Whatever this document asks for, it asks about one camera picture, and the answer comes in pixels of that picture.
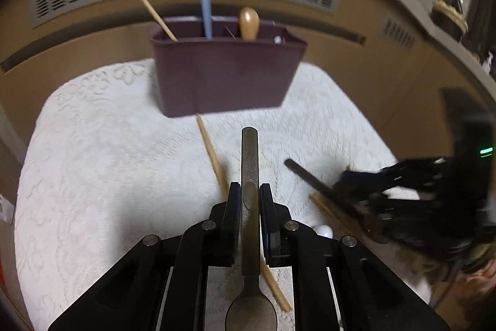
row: light blue spatula handle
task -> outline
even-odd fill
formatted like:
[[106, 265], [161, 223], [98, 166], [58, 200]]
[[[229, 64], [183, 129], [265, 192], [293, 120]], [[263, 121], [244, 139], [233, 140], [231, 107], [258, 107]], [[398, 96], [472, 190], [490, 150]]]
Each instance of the light blue spatula handle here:
[[205, 37], [207, 37], [208, 40], [212, 40], [212, 2], [210, 0], [200, 0], [200, 2]]

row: metal spoon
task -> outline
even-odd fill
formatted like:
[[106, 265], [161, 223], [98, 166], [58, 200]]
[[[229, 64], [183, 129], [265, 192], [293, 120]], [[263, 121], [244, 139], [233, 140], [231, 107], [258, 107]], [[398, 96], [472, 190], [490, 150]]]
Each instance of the metal spoon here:
[[277, 314], [259, 287], [259, 143], [254, 128], [244, 128], [241, 141], [243, 289], [226, 315], [226, 331], [276, 331]]

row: wooden chopstick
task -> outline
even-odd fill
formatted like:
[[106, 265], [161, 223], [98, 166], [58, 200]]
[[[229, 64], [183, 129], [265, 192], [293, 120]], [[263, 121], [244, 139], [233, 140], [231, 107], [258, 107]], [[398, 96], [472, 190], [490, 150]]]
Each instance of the wooden chopstick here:
[[[215, 177], [217, 177], [217, 182], [219, 182], [219, 186], [222, 190], [222, 194], [224, 194], [224, 198], [227, 199], [227, 196], [229, 195], [229, 183], [227, 182], [227, 178], [224, 173], [224, 170], [222, 170], [222, 166], [220, 165], [219, 160], [217, 159], [217, 155], [215, 154], [215, 150], [212, 146], [212, 142], [210, 142], [210, 138], [208, 136], [207, 130], [205, 129], [205, 125], [203, 124], [203, 120], [200, 114], [197, 114], [197, 124], [198, 124], [198, 128], [200, 129], [201, 137], [203, 138], [205, 148], [207, 149], [207, 154], [208, 157], [210, 158], [210, 163], [212, 163], [212, 168], [214, 170]], [[292, 310], [291, 305], [289, 304], [286, 297], [284, 297], [284, 293], [282, 293], [281, 288], [279, 288], [279, 285], [272, 276], [272, 272], [270, 272], [269, 267], [262, 260], [260, 260], [260, 269], [278, 305], [281, 307], [281, 309], [284, 312], [286, 313], [290, 312]]]
[[284, 293], [282, 293], [282, 290], [279, 288], [277, 281], [274, 279], [270, 268], [264, 263], [262, 257], [260, 257], [260, 269], [262, 270], [262, 275], [267, 282], [270, 291], [272, 292], [272, 296], [274, 296], [274, 299], [276, 299], [279, 304], [279, 307], [283, 312], [289, 313], [292, 310], [291, 305], [286, 299], [286, 296], [284, 296]]
[[212, 168], [214, 169], [215, 177], [217, 177], [217, 182], [219, 182], [219, 186], [222, 189], [222, 194], [224, 194], [224, 198], [227, 199], [229, 195], [229, 183], [227, 182], [227, 178], [224, 174], [224, 170], [217, 159], [217, 155], [215, 154], [214, 147], [212, 146], [212, 142], [210, 142], [210, 138], [208, 137], [207, 130], [205, 129], [205, 125], [203, 124], [203, 120], [200, 114], [197, 114], [197, 124], [200, 129], [201, 137], [203, 138], [203, 142], [205, 144], [205, 148], [207, 149], [208, 157], [210, 158], [210, 163], [212, 163]]
[[143, 5], [148, 9], [148, 12], [153, 16], [153, 18], [157, 21], [157, 23], [160, 25], [161, 28], [164, 29], [166, 34], [169, 36], [169, 38], [172, 41], [177, 41], [178, 39], [175, 37], [175, 35], [170, 31], [170, 29], [167, 27], [165, 22], [162, 20], [162, 18], [158, 15], [157, 11], [153, 9], [153, 6], [150, 5], [150, 2], [148, 0], [141, 0], [143, 2]]

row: metal screw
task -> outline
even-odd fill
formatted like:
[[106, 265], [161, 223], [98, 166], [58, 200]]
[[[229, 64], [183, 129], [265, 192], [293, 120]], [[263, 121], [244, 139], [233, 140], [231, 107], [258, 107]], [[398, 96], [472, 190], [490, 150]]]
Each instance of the metal screw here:
[[354, 247], [357, 245], [357, 240], [353, 236], [344, 236], [341, 241], [346, 247]]
[[158, 236], [155, 236], [154, 234], [149, 234], [148, 236], [143, 237], [143, 244], [147, 247], [156, 245], [158, 241]]
[[217, 224], [215, 223], [215, 221], [213, 220], [205, 220], [202, 224], [201, 224], [201, 228], [204, 229], [204, 230], [214, 230], [215, 228], [217, 227]]
[[288, 220], [284, 223], [284, 227], [287, 230], [294, 232], [295, 230], [298, 230], [299, 224], [296, 220]]

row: white textured tablecloth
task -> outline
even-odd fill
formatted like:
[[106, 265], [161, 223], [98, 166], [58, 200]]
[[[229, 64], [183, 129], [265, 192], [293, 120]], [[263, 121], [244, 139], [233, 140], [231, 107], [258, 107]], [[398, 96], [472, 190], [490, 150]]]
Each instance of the white textured tablecloth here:
[[[37, 331], [47, 330], [143, 236], [181, 234], [222, 199], [195, 118], [163, 116], [154, 84], [151, 59], [106, 66], [61, 86], [38, 117], [15, 215], [17, 271]], [[275, 201], [294, 219], [328, 223], [336, 237], [342, 229], [309, 201], [311, 188], [284, 160], [293, 158], [329, 184], [350, 163], [360, 170], [395, 163], [341, 89], [306, 63], [281, 108], [206, 114], [203, 120], [229, 181], [240, 180], [241, 129], [255, 127], [260, 183], [270, 183]], [[375, 247], [428, 299], [425, 281], [397, 259], [397, 247]], [[290, 269], [272, 271], [292, 304]], [[210, 269], [205, 329], [224, 329], [240, 289], [238, 268]], [[294, 329], [293, 313], [275, 306], [279, 329]]]

